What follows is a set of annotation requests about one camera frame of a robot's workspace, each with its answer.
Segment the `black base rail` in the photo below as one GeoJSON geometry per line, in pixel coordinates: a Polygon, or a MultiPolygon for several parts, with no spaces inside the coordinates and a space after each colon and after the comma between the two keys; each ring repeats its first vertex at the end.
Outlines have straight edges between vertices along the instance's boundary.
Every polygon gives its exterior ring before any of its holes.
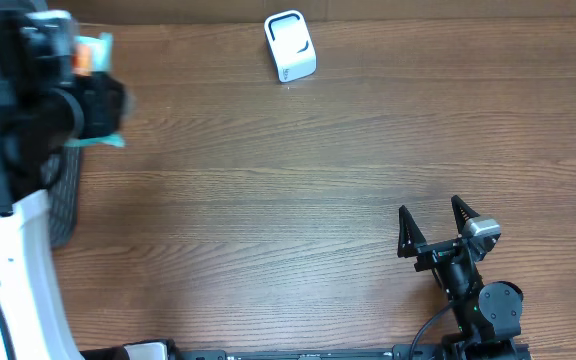
{"type": "Polygon", "coordinates": [[[395,345],[391,349],[345,349],[313,351],[226,352],[224,350],[182,351],[172,340],[158,339],[121,346],[84,350],[85,360],[440,360],[459,359],[449,355],[440,345],[395,345]]]}

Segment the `teal snack packet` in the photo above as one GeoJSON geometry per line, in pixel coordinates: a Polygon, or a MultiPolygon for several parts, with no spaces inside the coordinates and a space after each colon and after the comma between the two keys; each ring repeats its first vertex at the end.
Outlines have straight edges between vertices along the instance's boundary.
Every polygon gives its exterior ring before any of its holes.
{"type": "MultiPolygon", "coordinates": [[[[112,48],[113,36],[110,33],[101,33],[99,37],[77,36],[78,43],[89,45],[93,51],[94,67],[93,72],[106,72],[111,75],[112,70],[112,48]]],[[[97,144],[104,144],[113,147],[122,148],[125,146],[125,140],[120,134],[120,130],[113,135],[103,138],[94,138],[80,140],[78,135],[73,136],[66,142],[67,147],[82,148],[97,144]]]]}

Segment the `orange small carton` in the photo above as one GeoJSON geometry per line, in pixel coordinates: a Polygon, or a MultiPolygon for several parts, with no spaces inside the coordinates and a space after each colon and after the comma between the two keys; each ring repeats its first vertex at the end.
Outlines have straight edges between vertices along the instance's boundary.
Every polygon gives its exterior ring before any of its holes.
{"type": "Polygon", "coordinates": [[[94,67],[93,51],[89,45],[78,43],[73,57],[73,73],[90,76],[94,67]]]}

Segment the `white barcode scanner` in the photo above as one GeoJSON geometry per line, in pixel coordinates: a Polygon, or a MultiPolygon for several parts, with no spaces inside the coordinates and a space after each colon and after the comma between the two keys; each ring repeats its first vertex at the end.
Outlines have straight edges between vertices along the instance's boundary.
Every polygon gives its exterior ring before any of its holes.
{"type": "Polygon", "coordinates": [[[317,56],[304,15],[287,10],[269,16],[264,32],[281,83],[312,75],[317,56]]]}

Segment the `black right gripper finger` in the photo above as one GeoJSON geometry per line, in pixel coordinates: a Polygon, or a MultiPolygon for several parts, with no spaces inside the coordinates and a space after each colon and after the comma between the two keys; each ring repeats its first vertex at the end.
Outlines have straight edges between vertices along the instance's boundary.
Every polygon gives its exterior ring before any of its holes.
{"type": "Polygon", "coordinates": [[[456,222],[457,231],[462,234],[466,222],[471,218],[479,217],[480,214],[468,206],[458,195],[451,197],[452,210],[456,222]]]}
{"type": "Polygon", "coordinates": [[[418,250],[427,245],[427,241],[405,205],[399,207],[398,219],[397,256],[403,258],[416,256],[418,250]]]}

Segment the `grey plastic mesh basket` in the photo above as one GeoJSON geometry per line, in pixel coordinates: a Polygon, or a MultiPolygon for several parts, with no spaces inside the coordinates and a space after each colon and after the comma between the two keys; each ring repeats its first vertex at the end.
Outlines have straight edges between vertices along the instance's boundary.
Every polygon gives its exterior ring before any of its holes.
{"type": "Polygon", "coordinates": [[[64,147],[42,166],[50,203],[49,237],[52,248],[65,246],[77,225],[78,194],[83,150],[64,147]]]}

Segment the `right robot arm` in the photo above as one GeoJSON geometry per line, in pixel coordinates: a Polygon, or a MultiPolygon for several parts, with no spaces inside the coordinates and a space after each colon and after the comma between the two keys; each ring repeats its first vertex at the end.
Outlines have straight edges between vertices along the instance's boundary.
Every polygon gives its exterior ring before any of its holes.
{"type": "Polygon", "coordinates": [[[477,263],[490,253],[501,237],[501,226],[492,217],[473,210],[459,196],[451,198],[457,236],[428,243],[406,206],[398,210],[397,256],[414,258],[417,272],[431,271],[446,295],[447,305],[427,320],[408,345],[395,345],[395,359],[515,360],[531,357],[527,345],[514,338],[521,334],[524,295],[512,282],[486,284],[477,263]],[[420,342],[444,314],[454,314],[458,331],[438,344],[420,342]]]}

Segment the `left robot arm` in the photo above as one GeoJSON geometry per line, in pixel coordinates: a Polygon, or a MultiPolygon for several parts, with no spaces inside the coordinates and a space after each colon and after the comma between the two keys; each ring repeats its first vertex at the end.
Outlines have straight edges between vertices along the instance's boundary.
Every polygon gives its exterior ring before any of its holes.
{"type": "Polygon", "coordinates": [[[80,359],[51,254],[53,156],[115,135],[129,100],[112,38],[70,13],[0,1],[0,359],[80,359]]]}

